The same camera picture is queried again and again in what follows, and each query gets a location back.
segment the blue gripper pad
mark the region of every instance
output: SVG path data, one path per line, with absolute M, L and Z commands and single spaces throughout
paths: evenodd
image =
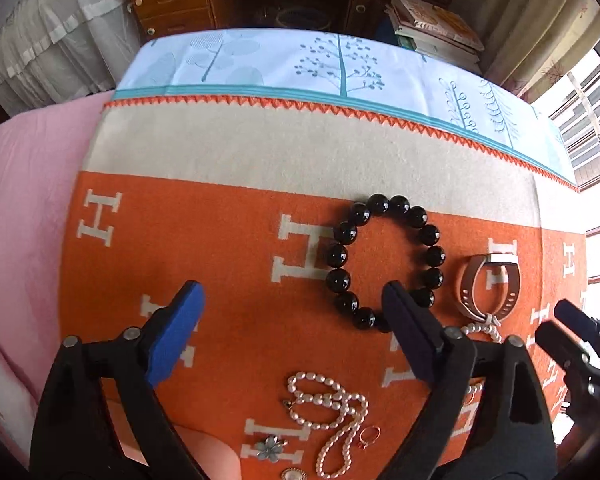
M 187 282 L 165 309 L 170 311 L 170 318 L 165 321 L 162 333 L 148 351 L 145 378 L 152 387 L 155 388 L 171 375 L 191 332 L 202 316 L 204 306 L 205 292 L 202 285 L 198 282 Z
M 573 333 L 584 341 L 593 342 L 598 336 L 598 324 L 568 300 L 560 300 L 555 305 L 554 315 Z

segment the pink fabric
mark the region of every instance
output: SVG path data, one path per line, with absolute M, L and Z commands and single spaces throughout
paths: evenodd
M 0 125 L 0 352 L 36 400 L 60 341 L 58 277 L 69 200 L 111 94 Z

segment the ring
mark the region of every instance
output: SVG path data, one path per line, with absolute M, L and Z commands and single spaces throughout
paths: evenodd
M 472 256 L 460 282 L 458 310 L 464 316 L 475 321 L 485 322 L 487 320 L 487 314 L 480 311 L 474 299 L 475 282 L 483 267 L 504 267 L 509 276 L 507 297 L 504 304 L 493 314 L 497 321 L 502 321 L 512 313 L 520 296 L 520 267 L 515 254 L 491 253 Z
M 367 440 L 366 438 L 363 437 L 363 435 L 368 431 L 368 430 L 372 430 L 376 432 L 376 436 L 374 436 L 371 440 Z M 360 435 L 358 436 L 358 438 L 360 439 L 360 442 L 358 444 L 358 447 L 360 449 L 366 449 L 367 446 L 371 446 L 371 444 L 373 444 L 376 440 L 378 440 L 378 438 L 380 437 L 380 428 L 378 428 L 377 426 L 367 426 L 364 430 L 362 430 L 360 432 Z

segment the skin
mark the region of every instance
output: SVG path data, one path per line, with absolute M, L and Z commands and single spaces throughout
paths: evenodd
M 107 401 L 109 415 L 116 430 L 120 445 L 128 458 L 146 464 L 140 447 L 134 438 L 122 405 L 112 400 Z M 240 459 L 233 449 L 217 438 L 200 431 L 174 426 L 196 462 L 211 480 L 241 480 Z

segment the black bead bracelet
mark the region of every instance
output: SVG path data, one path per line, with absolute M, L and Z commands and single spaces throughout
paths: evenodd
M 366 203 L 355 202 L 349 210 L 349 219 L 333 228 L 332 244 L 326 253 L 326 263 L 333 267 L 327 274 L 325 283 L 331 292 L 337 294 L 333 301 L 336 309 L 344 316 L 351 317 L 353 324 L 360 330 L 376 327 L 380 332 L 391 332 L 389 324 L 382 312 L 360 307 L 358 297 L 349 290 L 351 275 L 342 267 L 347 263 L 349 253 L 347 246 L 351 245 L 358 236 L 358 228 L 366 225 L 372 216 L 382 216 L 391 213 L 399 221 L 409 227 L 419 229 L 418 240 L 428 246 L 424 261 L 430 267 L 422 273 L 423 287 L 410 291 L 413 300 L 423 308 L 431 308 L 435 301 L 433 290 L 442 285 L 444 276 L 438 268 L 446 259 L 445 251 L 436 245 L 440 240 L 440 230 L 432 224 L 427 224 L 427 212 L 420 206 L 410 207 L 409 200 L 402 195 L 396 195 L 391 200 L 383 194 L 369 197 Z

